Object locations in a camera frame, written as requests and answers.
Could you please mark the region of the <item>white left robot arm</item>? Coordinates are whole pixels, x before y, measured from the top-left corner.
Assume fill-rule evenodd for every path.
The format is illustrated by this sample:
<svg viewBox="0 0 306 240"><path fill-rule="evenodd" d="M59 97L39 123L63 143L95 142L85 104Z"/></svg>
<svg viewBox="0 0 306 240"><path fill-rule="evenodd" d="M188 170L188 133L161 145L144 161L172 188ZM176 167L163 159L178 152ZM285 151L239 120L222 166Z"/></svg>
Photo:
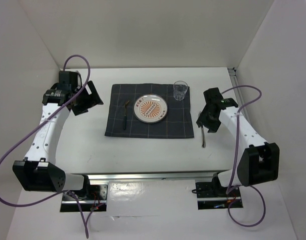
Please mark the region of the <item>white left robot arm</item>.
<svg viewBox="0 0 306 240"><path fill-rule="evenodd" d="M23 160L13 164L13 172L26 191L72 191L79 199L91 195L89 178L83 174L66 173L56 166L56 151L60 135L70 113L84 114L96 105L102 105L92 81L88 89L82 88L79 72L60 71L59 81L43 95L40 123L33 143Z"/></svg>

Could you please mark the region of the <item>striped handled knife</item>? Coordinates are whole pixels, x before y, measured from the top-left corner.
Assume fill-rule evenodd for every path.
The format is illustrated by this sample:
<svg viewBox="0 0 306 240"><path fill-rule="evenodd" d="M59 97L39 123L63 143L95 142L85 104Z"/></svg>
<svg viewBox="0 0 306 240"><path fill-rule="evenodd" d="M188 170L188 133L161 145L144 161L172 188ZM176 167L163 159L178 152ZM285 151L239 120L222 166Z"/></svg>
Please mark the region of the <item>striped handled knife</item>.
<svg viewBox="0 0 306 240"><path fill-rule="evenodd" d="M198 127L200 128L201 130L201 137L202 137L202 148L206 148L206 141L205 141L205 132L204 132L204 128L203 128L203 125L201 124L198 124Z"/></svg>

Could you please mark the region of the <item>dark checked cloth placemat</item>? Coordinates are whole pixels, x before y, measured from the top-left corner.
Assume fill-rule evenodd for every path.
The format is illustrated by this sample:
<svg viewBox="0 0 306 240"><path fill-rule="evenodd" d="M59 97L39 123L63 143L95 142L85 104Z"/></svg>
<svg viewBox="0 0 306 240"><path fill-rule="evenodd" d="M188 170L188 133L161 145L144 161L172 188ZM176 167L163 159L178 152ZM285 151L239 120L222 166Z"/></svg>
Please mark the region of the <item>dark checked cloth placemat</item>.
<svg viewBox="0 0 306 240"><path fill-rule="evenodd" d="M135 101L147 94L158 95L167 103L166 117L157 123L145 123L135 116ZM114 84L111 89L105 136L146 139L193 138L190 90L186 92L184 100L177 101L173 96L172 84Z"/></svg>

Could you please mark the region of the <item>green handled gold fork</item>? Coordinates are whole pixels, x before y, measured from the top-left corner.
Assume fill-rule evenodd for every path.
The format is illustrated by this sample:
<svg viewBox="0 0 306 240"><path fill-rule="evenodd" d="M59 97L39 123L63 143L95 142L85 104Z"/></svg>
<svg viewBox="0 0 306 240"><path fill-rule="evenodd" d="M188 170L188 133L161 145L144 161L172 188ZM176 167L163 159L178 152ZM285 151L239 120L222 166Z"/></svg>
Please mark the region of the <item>green handled gold fork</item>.
<svg viewBox="0 0 306 240"><path fill-rule="evenodd" d="M127 107L129 104L129 100L127 100L124 104L124 118L123 118L123 130L126 130L127 128Z"/></svg>

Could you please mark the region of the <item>orange sunburst patterned plate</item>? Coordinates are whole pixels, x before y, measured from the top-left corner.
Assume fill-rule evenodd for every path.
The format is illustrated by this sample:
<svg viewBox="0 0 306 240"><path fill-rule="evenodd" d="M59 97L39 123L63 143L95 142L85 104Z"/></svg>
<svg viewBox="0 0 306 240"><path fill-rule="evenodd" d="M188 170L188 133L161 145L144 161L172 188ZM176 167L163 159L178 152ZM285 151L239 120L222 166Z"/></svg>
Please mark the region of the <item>orange sunburst patterned plate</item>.
<svg viewBox="0 0 306 240"><path fill-rule="evenodd" d="M156 94L140 96L134 103L133 113L135 117L144 123L154 124L162 121L168 113L168 105L165 99Z"/></svg>

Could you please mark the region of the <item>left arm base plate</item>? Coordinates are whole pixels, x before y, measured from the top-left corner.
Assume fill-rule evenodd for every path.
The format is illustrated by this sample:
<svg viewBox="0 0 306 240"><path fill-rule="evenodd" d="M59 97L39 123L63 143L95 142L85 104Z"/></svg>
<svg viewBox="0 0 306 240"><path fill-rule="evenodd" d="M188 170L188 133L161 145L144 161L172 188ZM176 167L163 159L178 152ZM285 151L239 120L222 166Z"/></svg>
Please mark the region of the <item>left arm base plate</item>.
<svg viewBox="0 0 306 240"><path fill-rule="evenodd" d="M76 193L81 209L83 212L89 213L90 211L105 212L107 210L107 196L108 184L91 184L88 187L88 192ZM61 213L74 213L78 212L79 207L76 200L70 194L63 194L60 212Z"/></svg>

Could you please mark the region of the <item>clear drinking glass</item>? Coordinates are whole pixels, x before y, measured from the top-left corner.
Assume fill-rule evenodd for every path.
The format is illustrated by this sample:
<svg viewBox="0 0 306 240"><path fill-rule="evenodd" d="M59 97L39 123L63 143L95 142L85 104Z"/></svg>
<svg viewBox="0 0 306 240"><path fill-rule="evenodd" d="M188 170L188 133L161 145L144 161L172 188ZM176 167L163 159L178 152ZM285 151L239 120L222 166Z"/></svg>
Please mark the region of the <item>clear drinking glass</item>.
<svg viewBox="0 0 306 240"><path fill-rule="evenodd" d="M188 84L184 81L176 81L173 84L173 97L175 100L182 101L188 91Z"/></svg>

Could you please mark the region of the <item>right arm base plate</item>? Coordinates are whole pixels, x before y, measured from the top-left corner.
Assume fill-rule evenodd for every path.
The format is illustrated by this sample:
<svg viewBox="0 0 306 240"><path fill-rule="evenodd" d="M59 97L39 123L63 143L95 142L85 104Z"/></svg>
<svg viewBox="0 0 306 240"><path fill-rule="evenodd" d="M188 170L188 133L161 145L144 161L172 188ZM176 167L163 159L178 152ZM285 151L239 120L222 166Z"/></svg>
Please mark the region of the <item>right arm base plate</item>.
<svg viewBox="0 0 306 240"><path fill-rule="evenodd" d="M227 209L230 204L232 208L243 208L239 188L229 194L226 188L212 182L196 182L195 189L191 191L197 197L199 210Z"/></svg>

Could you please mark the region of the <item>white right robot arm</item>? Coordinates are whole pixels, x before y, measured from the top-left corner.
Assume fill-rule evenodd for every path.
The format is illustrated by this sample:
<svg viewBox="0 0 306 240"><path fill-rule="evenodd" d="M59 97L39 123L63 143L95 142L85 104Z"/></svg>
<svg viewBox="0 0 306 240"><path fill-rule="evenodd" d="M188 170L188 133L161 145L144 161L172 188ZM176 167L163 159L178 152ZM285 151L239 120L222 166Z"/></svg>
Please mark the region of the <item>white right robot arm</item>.
<svg viewBox="0 0 306 240"><path fill-rule="evenodd" d="M248 187L278 178L279 147L261 137L241 112L232 98L224 98L219 88L204 93L206 105L197 125L216 133L225 126L235 137L233 167L213 176L211 190L216 196L229 193L239 186Z"/></svg>

